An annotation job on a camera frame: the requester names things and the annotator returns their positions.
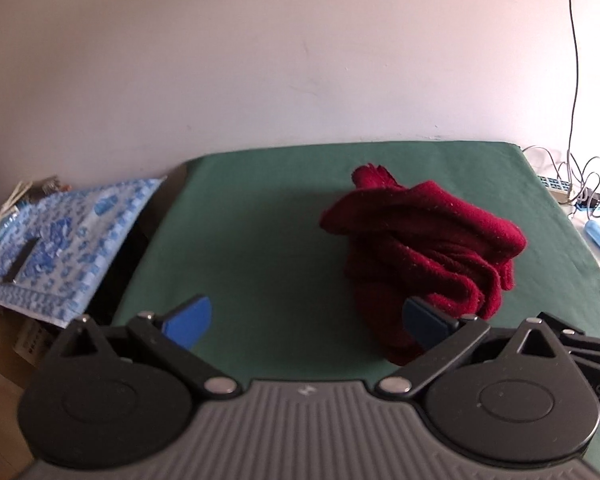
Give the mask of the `dark red knit sweater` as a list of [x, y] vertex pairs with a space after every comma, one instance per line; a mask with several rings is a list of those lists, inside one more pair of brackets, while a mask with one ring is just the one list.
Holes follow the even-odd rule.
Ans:
[[358, 167], [352, 181], [353, 191], [322, 213], [320, 227], [347, 240], [352, 306], [384, 359], [403, 365], [424, 352], [403, 312], [411, 298], [451, 318], [487, 320], [498, 312], [527, 246], [515, 223], [434, 181], [407, 188], [383, 166]]

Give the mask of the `green table cloth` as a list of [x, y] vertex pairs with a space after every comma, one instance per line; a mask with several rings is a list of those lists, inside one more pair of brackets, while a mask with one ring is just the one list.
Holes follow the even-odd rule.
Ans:
[[412, 408], [368, 392], [392, 367], [354, 317], [344, 239], [318, 225], [366, 162], [405, 185], [433, 180], [521, 227], [528, 246], [496, 324], [545, 311], [600, 336], [600, 266], [513, 144], [337, 144], [198, 158], [116, 320], [206, 294], [213, 318], [196, 353], [247, 392], [204, 408], [166, 462], [146, 460], [134, 478], [500, 476], [442, 448]]

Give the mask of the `blue white patterned storage bag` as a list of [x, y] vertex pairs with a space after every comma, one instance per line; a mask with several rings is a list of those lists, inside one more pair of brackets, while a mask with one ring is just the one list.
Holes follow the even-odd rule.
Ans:
[[0, 306], [66, 327], [85, 312], [160, 185], [123, 181], [55, 193], [24, 208], [0, 240]]

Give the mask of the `white blue power strip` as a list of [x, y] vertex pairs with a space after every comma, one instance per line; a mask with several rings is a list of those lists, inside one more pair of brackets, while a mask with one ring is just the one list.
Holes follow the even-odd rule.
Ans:
[[549, 192], [550, 195], [554, 197], [558, 204], [568, 203], [571, 192], [571, 185], [568, 181], [547, 176], [541, 176], [540, 174], [538, 175], [538, 178], [542, 185], [544, 185], [544, 188], [547, 189], [547, 192]]

